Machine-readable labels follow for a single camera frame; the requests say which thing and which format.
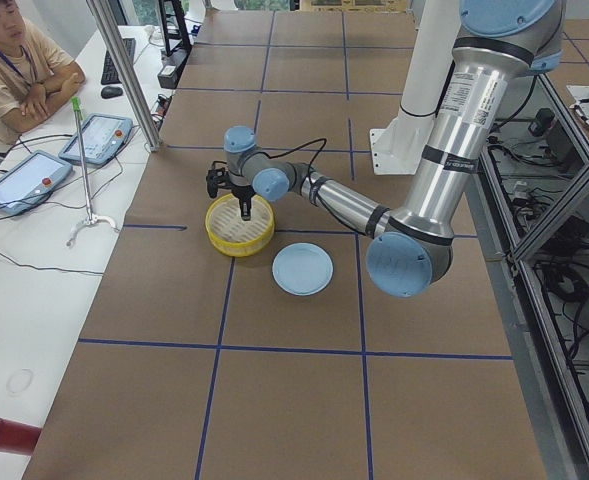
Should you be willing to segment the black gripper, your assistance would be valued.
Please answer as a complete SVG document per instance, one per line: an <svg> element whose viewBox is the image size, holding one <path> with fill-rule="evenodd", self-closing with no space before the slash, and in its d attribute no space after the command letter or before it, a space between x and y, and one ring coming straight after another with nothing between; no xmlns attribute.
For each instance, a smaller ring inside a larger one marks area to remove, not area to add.
<svg viewBox="0 0 589 480"><path fill-rule="evenodd" d="M251 185L232 185L232 194L239 200L240 218L251 220L252 197L255 191Z"/></svg>

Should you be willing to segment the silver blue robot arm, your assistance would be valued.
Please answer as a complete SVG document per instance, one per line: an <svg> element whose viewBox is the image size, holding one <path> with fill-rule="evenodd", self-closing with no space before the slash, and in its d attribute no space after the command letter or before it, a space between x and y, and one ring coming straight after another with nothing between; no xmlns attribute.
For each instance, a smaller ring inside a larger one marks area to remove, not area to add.
<svg viewBox="0 0 589 480"><path fill-rule="evenodd" d="M508 83L555 68L560 60L563 1L461 1L452 62L432 95L435 122L416 156L404 204L389 209L330 179L310 164L281 162L256 144L245 126L227 130L226 164L207 176L210 196L227 188L251 217L254 195L275 202L289 192L323 207L340 223L371 238L371 280L396 297L422 293L452 263L451 219L478 167Z"/></svg>

